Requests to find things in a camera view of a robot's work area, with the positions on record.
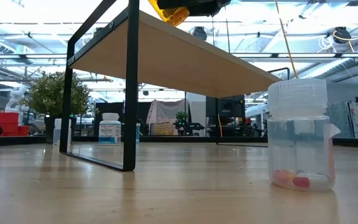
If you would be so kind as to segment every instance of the potted plant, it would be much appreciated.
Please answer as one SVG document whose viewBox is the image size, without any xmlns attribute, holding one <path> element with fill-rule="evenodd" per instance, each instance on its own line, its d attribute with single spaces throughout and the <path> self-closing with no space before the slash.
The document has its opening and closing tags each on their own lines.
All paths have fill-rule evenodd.
<svg viewBox="0 0 358 224">
<path fill-rule="evenodd" d="M 82 84 L 73 74 L 71 86 L 71 136 L 76 123 L 75 115 L 83 115 L 88 110 L 88 95 L 90 90 Z M 62 118 L 63 112 L 63 89 L 65 82 L 64 72 L 46 73 L 31 83 L 29 94 L 22 103 L 36 110 L 39 115 L 44 116 L 47 143 L 53 141 L 53 129 L 55 119 Z"/>
<path fill-rule="evenodd" d="M 185 126 L 187 125 L 187 117 L 188 115 L 183 112 L 179 111 L 176 114 L 177 121 L 174 123 L 175 128 L 178 130 L 178 135 L 182 136 L 185 132 Z"/>
</svg>

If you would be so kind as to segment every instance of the white robot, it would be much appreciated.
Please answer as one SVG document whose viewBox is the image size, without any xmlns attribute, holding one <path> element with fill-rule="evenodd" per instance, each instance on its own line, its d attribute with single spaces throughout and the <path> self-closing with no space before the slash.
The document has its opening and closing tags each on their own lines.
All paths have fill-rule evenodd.
<svg viewBox="0 0 358 224">
<path fill-rule="evenodd" d="M 19 114 L 19 126 L 23 125 L 23 112 L 27 112 L 30 108 L 26 105 L 19 105 L 19 101 L 23 98 L 24 93 L 26 91 L 25 87 L 15 87 L 11 91 L 11 98 L 9 99 L 9 102 L 7 102 L 5 106 L 5 112 L 6 113 L 18 113 Z"/>
</svg>

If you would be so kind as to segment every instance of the plastic jar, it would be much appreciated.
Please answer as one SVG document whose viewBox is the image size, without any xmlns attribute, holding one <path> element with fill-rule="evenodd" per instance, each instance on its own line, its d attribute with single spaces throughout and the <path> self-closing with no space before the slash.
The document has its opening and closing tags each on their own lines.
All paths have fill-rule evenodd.
<svg viewBox="0 0 358 224">
<path fill-rule="evenodd" d="M 103 113 L 99 124 L 99 144 L 118 146 L 121 143 L 121 122 L 117 113 Z"/>
<path fill-rule="evenodd" d="M 60 133 L 62 132 L 62 119 L 55 119 L 55 128 L 53 129 L 53 146 L 60 146 Z M 68 120 L 68 136 L 67 136 L 67 147 L 71 145 L 71 119 Z"/>
<path fill-rule="evenodd" d="M 297 190 L 329 190 L 335 183 L 332 137 L 340 130 L 324 115 L 325 80 L 296 79 L 268 88 L 270 180 Z"/>
</svg>

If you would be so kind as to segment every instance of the red object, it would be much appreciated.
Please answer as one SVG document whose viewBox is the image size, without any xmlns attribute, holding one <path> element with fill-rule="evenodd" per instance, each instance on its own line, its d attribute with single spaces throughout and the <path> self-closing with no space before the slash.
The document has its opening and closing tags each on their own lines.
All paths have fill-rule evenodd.
<svg viewBox="0 0 358 224">
<path fill-rule="evenodd" d="M 18 113 L 0 113 L 0 127 L 3 133 L 0 136 L 27 136 L 29 128 L 27 126 L 19 126 Z"/>
<path fill-rule="evenodd" d="M 295 177 L 293 179 L 293 185 L 297 187 L 310 187 L 310 180 L 307 177 Z"/>
</svg>

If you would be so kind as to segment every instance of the white curtain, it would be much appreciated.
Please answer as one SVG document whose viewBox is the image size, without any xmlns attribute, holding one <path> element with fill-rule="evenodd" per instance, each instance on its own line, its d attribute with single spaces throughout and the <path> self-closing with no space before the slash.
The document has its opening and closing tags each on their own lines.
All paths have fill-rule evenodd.
<svg viewBox="0 0 358 224">
<path fill-rule="evenodd" d="M 147 116 L 146 123 L 153 124 L 169 122 L 173 124 L 177 120 L 176 114 L 179 111 L 185 111 L 185 100 L 176 102 L 154 100 L 150 105 L 149 115 Z"/>
</svg>

